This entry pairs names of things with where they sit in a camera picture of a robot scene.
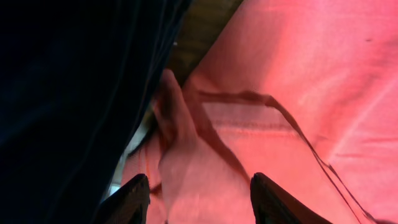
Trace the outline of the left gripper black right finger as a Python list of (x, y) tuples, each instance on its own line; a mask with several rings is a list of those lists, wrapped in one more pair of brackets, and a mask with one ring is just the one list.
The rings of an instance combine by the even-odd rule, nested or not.
[(250, 191), (256, 224), (330, 224), (263, 173), (254, 174)]

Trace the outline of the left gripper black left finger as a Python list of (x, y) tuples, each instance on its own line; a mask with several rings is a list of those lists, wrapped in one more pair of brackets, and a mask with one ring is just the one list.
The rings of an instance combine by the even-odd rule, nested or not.
[(101, 205), (94, 224), (145, 224), (150, 204), (149, 180), (137, 174)]

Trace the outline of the orange red t-shirt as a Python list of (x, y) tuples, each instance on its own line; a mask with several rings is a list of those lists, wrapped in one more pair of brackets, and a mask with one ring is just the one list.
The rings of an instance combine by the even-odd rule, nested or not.
[(148, 223), (254, 223), (264, 174), (303, 223), (397, 222), (397, 2), (241, 3), (190, 74), (172, 129), (122, 172)]

